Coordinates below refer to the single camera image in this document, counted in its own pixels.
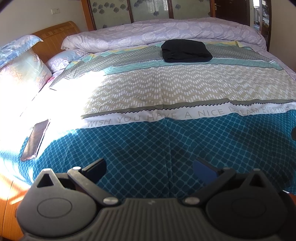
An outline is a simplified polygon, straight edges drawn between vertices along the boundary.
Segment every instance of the wall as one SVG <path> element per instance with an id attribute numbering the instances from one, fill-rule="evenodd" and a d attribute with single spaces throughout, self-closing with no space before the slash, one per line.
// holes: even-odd
<path id="1" fill-rule="evenodd" d="M 296 6 L 289 0 L 271 0 L 269 52 L 296 71 Z"/>
<path id="2" fill-rule="evenodd" d="M 61 12 L 52 15 L 52 8 L 59 8 Z M 13 0 L 0 13 L 0 46 L 70 20 L 80 31 L 87 31 L 80 0 Z"/>

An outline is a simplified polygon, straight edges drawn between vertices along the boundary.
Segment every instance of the screw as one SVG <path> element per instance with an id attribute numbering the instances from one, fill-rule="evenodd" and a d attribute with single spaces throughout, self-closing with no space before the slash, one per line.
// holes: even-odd
<path id="1" fill-rule="evenodd" d="M 184 199 L 184 202 L 188 205 L 196 205 L 200 202 L 200 199 L 197 197 L 187 197 Z"/>
<path id="2" fill-rule="evenodd" d="M 118 203 L 118 199 L 116 197 L 105 197 L 103 203 L 106 205 L 115 205 Z"/>

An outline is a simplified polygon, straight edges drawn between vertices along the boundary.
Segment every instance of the wooden bed frame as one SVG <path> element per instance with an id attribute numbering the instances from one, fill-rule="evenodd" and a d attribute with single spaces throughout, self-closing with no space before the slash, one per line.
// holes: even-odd
<path id="1" fill-rule="evenodd" d="M 77 33 L 80 31 L 72 21 L 42 29 L 33 35 L 41 38 L 43 42 L 38 42 L 32 49 L 46 63 L 63 51 L 61 45 L 65 37 Z M 28 185 L 0 173 L 0 240 L 4 237 L 17 241 L 23 236 L 15 212 L 27 190 Z"/>
<path id="2" fill-rule="evenodd" d="M 51 57 L 62 52 L 61 45 L 65 37 L 80 33 L 77 25 L 68 21 L 32 33 L 43 40 L 32 47 L 39 58 L 46 63 Z"/>

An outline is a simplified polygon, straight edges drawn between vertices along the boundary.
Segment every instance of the bedspread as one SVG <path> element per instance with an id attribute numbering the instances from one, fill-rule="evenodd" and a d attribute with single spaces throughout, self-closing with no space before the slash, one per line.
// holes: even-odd
<path id="1" fill-rule="evenodd" d="M 184 197 L 203 185 L 192 169 L 201 157 L 238 172 L 260 168 L 278 190 L 296 193 L 290 75 L 249 47 L 207 44 L 213 59 L 187 64 L 164 62 L 160 45 L 72 63 L 19 123 L 51 119 L 37 159 L 19 161 L 24 132 L 1 143 L 0 167 L 32 183 L 42 168 L 65 172 L 105 158 L 98 185 L 120 199 Z"/>

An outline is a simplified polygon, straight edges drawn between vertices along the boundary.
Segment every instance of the floral pillow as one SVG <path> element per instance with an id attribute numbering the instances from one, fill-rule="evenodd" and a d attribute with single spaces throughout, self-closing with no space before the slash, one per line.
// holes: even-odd
<path id="1" fill-rule="evenodd" d="M 87 54 L 87 52 L 79 49 L 65 50 L 48 60 L 46 66 L 52 73 L 55 73 L 61 69 L 65 69 L 73 60 L 76 60 L 85 54 Z"/>
<path id="2" fill-rule="evenodd" d="M 0 47 L 0 68 L 26 52 L 39 41 L 42 41 L 42 39 L 35 35 L 25 35 Z"/>
<path id="3" fill-rule="evenodd" d="M 20 116 L 52 73 L 32 49 L 0 69 L 0 113 Z"/>

